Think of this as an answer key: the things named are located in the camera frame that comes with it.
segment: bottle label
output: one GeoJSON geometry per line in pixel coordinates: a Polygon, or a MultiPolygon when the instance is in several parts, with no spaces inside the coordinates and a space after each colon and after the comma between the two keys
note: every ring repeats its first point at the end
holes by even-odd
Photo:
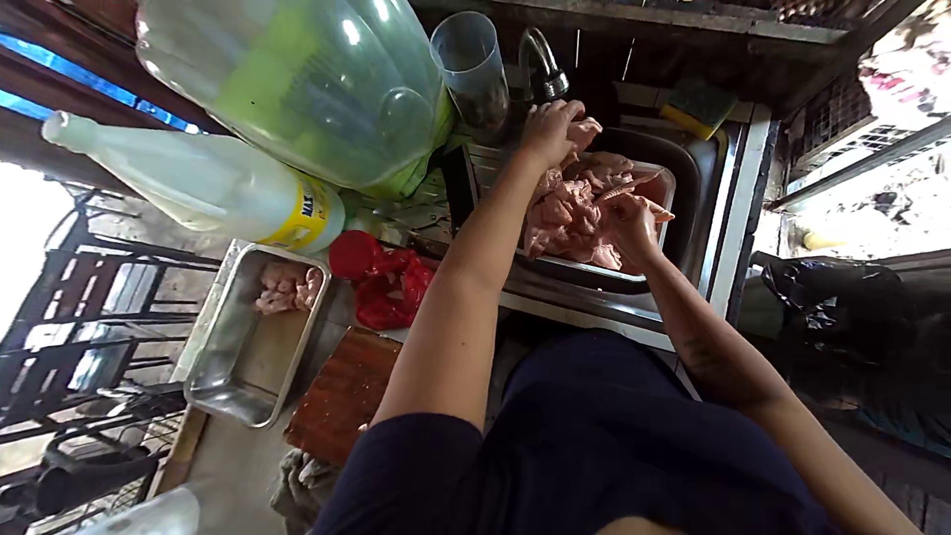
{"type": "Polygon", "coordinates": [[[277,232],[259,243],[295,250],[306,247],[317,239],[327,226],[327,210],[330,203],[323,184],[302,172],[289,168],[298,179],[298,198],[294,211],[277,232]]]}

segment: yellow sponge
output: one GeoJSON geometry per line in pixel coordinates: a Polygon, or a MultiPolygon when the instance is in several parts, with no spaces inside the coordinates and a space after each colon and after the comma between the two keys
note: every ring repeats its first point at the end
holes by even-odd
{"type": "Polygon", "coordinates": [[[708,140],[736,106],[736,95],[697,78],[677,83],[660,116],[708,140]]]}

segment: red bottle cap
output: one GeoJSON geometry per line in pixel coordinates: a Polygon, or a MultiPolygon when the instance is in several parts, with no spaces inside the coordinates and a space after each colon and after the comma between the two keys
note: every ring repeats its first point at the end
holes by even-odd
{"type": "Polygon", "coordinates": [[[382,254],[377,238],[362,230],[347,230],[330,244],[330,271],[335,277],[358,281],[382,254]]]}

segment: tap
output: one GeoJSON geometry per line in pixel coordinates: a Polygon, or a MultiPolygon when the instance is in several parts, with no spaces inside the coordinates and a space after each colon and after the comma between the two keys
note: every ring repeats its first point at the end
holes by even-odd
{"type": "Polygon", "coordinates": [[[552,49],[541,30],[535,27],[525,29],[522,40],[518,44],[518,67],[522,72],[525,84],[525,100],[535,101],[537,104],[558,100],[568,92],[568,76],[558,68],[554,61],[552,49]],[[532,70],[529,67],[529,52],[534,50],[541,63],[538,84],[532,84],[532,70]]]}

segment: plastic cup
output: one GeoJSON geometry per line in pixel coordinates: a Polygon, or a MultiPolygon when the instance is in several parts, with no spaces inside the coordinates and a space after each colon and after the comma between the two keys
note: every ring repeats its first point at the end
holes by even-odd
{"type": "Polygon", "coordinates": [[[439,23],[430,43],[462,121],[477,141],[496,137],[509,113],[509,87],[492,21],[475,11],[456,13],[439,23]]]}

